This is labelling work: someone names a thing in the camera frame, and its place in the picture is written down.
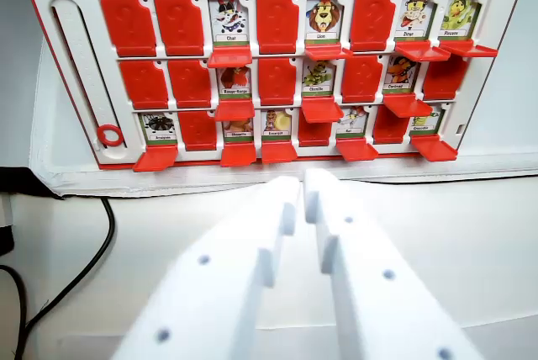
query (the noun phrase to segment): cartoon animal illustration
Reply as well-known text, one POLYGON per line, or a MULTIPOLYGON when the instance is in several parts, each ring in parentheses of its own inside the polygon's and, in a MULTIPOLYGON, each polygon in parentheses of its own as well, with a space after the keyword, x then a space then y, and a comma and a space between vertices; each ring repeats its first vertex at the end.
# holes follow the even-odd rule
POLYGON ((314 68, 310 69, 310 66, 306 68, 309 70, 309 74, 303 79, 304 85, 319 85, 332 78, 330 72, 327 72, 327 61, 318 61, 314 68))
POLYGON ((220 81, 224 88, 232 88, 234 85, 244 87, 249 83, 246 67, 228 67, 220 76, 220 81))
POLYGON ((407 10, 402 15, 401 27, 413 28, 413 25, 422 24, 427 15, 424 13, 426 0, 409 0, 405 3, 407 10))
POLYGON ((443 18, 442 29, 459 29, 472 22, 477 3, 472 0, 454 0, 443 18))
POLYGON ((392 76, 390 82, 392 84, 401 84, 409 82, 409 71, 416 65, 417 63, 414 61, 411 61, 407 57, 404 56, 398 56, 394 59, 394 62, 391 66, 388 67, 387 73, 392 76))
POLYGON ((224 130, 232 133, 252 131, 251 121, 249 119, 231 121, 224 127, 224 130))
POLYGON ((340 20, 338 6, 330 0, 320 0, 314 8, 307 12, 310 27, 316 32, 327 32, 340 20))
POLYGON ((214 27, 220 28, 221 33, 243 32, 245 27, 245 13, 240 11, 239 4, 235 6, 235 0, 219 0, 219 10, 214 17, 214 27))

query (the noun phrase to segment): red plastic flap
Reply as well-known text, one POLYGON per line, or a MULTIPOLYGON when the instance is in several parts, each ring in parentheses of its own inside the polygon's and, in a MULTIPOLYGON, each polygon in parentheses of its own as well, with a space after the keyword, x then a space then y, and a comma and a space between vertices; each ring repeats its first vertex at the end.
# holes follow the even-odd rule
POLYGON ((381 81, 383 64, 377 56, 352 56, 345 61, 342 82, 344 103, 373 102, 381 81))
POLYGON ((253 117, 254 105, 251 99, 221 99, 215 112, 215 120, 218 122, 247 120, 253 117))
POLYGON ((179 125, 187 151, 217 149, 217 126, 215 119, 205 110, 179 112, 179 125))
POLYGON ((299 114, 298 138, 300 147, 328 146, 331 123, 309 123, 303 110, 299 114))
POLYGON ((264 141, 261 143, 261 162, 275 164, 297 159, 297 152, 291 141, 264 141))
POLYGON ((445 61, 451 54, 440 47, 430 47, 430 41, 397 42, 396 51, 412 61, 445 61))
POLYGON ((138 162, 133 167, 135 172, 162 171, 174 165, 177 157, 177 145, 147 146, 138 162))
POLYGON ((431 162, 454 161, 457 157, 457 150, 441 141, 439 135, 412 135, 411 144, 431 162))
POLYGON ((385 50, 396 5, 390 0, 355 0, 351 21, 351 50, 385 50))
POLYGON ((377 109, 376 123, 373 126, 375 144, 400 144, 404 141, 409 119, 401 119, 385 105, 377 109))
POLYGON ((262 105, 292 105, 297 67, 287 57, 258 60, 258 92, 262 105))
POLYGON ((203 55, 203 26, 199 7, 191 0, 155 0, 155 8, 167 55, 203 55))
POLYGON ((121 61, 125 89, 135 109, 167 109, 165 74, 153 61, 121 61))
POLYGON ((295 53, 299 6, 292 0, 256 0, 260 53, 295 53))
POLYGON ((454 99, 467 71, 468 63, 452 55, 447 61, 430 63, 422 91, 424 99, 454 99))
POLYGON ((244 167, 256 161, 256 148, 254 143, 224 144, 220 166, 244 167))
POLYGON ((496 57, 498 51, 486 46, 474 45, 472 40, 442 40, 441 49, 462 57, 496 57))
POLYGON ((364 137, 360 139, 336 139, 336 148, 346 161, 371 161, 379 155, 364 137))
POLYGON ((331 123, 344 116, 334 97, 303 98, 302 108, 309 123, 331 123))
POLYGON ((353 56, 351 50, 342 49, 340 43, 328 45, 306 45, 306 56, 313 61, 347 59, 353 56))
POLYGON ((178 108, 209 108, 209 70, 198 60, 168 61, 168 72, 178 108))
POLYGON ((155 56, 151 12, 138 0, 101 0, 108 33, 120 57, 155 56))
POLYGON ((252 63, 250 46, 218 46, 209 57, 209 68, 243 67, 252 63))
POLYGON ((430 116, 433 109, 428 104, 419 101, 414 93, 393 93, 383 97, 383 103, 399 118, 414 116, 430 116))

